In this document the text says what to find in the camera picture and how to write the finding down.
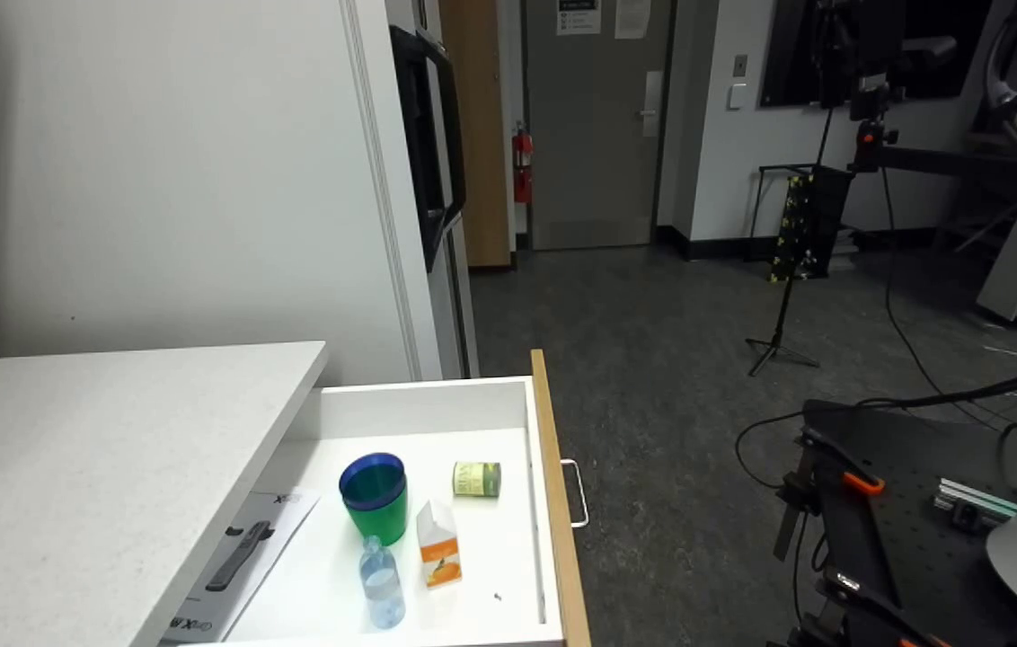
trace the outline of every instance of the white drawer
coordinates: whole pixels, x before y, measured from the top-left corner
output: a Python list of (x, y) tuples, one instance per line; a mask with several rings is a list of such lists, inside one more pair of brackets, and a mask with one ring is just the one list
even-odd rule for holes
[[(378, 634), (360, 532), (336, 475), (363, 453), (404, 465), (404, 537), (392, 548), (404, 620)], [(451, 460), (499, 460), (499, 499), (451, 499)], [(299, 415), (259, 494), (319, 497), (226, 644), (560, 644), (560, 593), (531, 378), (323, 388)], [(451, 499), (463, 583), (422, 590), (412, 518)]]

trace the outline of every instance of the small container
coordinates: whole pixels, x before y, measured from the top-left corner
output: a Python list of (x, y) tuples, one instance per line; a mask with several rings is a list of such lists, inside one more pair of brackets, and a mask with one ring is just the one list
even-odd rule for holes
[(397, 565), (392, 549), (383, 549), (374, 537), (363, 548), (360, 578), (363, 578), (368, 627), (374, 630), (397, 627), (404, 616)]
[(363, 539), (392, 548), (404, 532), (404, 472), (395, 453), (365, 453), (336, 478), (341, 502), (348, 508)]
[(499, 499), (503, 467), (497, 460), (461, 460), (451, 467), (456, 499)]
[(415, 532), (420, 532), (422, 587), (430, 590), (463, 578), (461, 537), (448, 502), (430, 499), (415, 518)]

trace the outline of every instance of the floor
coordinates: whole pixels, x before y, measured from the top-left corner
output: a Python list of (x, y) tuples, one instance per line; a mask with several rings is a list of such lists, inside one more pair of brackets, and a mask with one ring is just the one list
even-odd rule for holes
[[(759, 264), (546, 252), (475, 278), (481, 370), (523, 374), (527, 350), (546, 350), (560, 441), (594, 512), (578, 560), (600, 647), (785, 638), (790, 565), (770, 553), (778, 502), (743, 478), (729, 441), (802, 400), (927, 394), (888, 326), (884, 278), (940, 388), (1017, 374), (1017, 330), (971, 311), (979, 272), (927, 252), (836, 258), (831, 279), (799, 285), (783, 346), (824, 368), (772, 363), (759, 378), (743, 338), (765, 338), (778, 305)], [(1017, 418), (1017, 394), (983, 408)], [(754, 436), (748, 465), (778, 478), (799, 457), (790, 439), (790, 423)]]

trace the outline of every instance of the doorway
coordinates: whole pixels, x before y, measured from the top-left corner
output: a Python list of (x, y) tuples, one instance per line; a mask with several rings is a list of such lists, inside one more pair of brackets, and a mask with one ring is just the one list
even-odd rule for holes
[(645, 246), (675, 0), (523, 0), (534, 249)]

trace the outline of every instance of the fire extinguisher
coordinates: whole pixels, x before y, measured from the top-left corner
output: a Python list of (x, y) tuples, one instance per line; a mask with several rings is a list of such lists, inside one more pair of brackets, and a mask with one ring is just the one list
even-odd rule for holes
[(534, 197), (534, 178), (531, 178), (534, 138), (523, 126), (516, 126), (510, 149), (512, 149), (512, 203), (527, 204)]

